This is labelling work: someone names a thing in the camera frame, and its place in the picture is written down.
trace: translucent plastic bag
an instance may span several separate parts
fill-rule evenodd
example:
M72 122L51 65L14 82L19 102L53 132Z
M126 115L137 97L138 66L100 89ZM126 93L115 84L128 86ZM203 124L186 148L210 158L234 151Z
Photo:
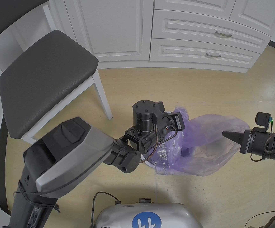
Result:
M160 175L208 176L218 171L240 149L238 143L223 137L222 132L243 133L249 129L246 122L234 116L207 114L189 121L184 108L176 108L174 112L182 113L185 129L159 145L151 157L150 162Z

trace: metal handle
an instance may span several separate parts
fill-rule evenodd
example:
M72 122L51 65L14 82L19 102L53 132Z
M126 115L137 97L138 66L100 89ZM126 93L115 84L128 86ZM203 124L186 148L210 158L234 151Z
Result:
M215 34L217 34L217 35L219 35L219 36L225 36L225 37L231 37L231 36L232 36L231 34L226 35L226 34L220 33L219 31L216 31Z
M206 55L209 57L221 57L221 54L219 54L218 56L214 56L214 55L210 55L210 54L206 53Z

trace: beige floor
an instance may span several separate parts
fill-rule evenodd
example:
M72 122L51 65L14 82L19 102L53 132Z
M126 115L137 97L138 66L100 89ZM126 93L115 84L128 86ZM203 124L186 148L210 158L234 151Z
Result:
M138 100L163 101L166 110L176 105L190 118L207 113L234 115L255 126L257 112L275 118L275 49L267 47L246 74L196 69L104 69L99 70L113 113L108 120L93 87L56 115L40 132L41 137L64 120L80 116L114 138L132 126L131 106ZM8 139L6 193L9 208L23 169L22 152L29 144ZM101 164L73 191L58 200L61 213L52 211L45 227L90 226L92 198L106 191L123 203L139 197L153 202L179 202L191 207L207 227L244 227L258 213L275 210L275 161L252 162L249 155L235 154L218 172L208 177L160 176L145 164L130 174ZM113 205L112 198L98 196L95 214ZM262 215L249 225L263 226L274 214Z

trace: sticker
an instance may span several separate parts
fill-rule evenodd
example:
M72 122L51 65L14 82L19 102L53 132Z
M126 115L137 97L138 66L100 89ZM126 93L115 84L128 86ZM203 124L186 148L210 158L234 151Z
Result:
M178 116L175 116L175 120L176 120L176 123L178 125L178 129L182 130L182 127L181 127L180 120L179 120Z
M132 220L132 228L161 228L161 218L153 212L142 212Z

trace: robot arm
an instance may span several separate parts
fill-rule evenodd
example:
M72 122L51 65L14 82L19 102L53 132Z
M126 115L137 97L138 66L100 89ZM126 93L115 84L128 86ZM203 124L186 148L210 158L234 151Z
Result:
M59 211L57 199L102 162L125 173L135 170L141 153L147 153L157 140L162 142L173 129L185 128L180 113L164 111L162 102L138 101L133 105L133 126L117 140L79 117L58 125L23 153L25 167L10 224L4 228L42 228L52 209Z

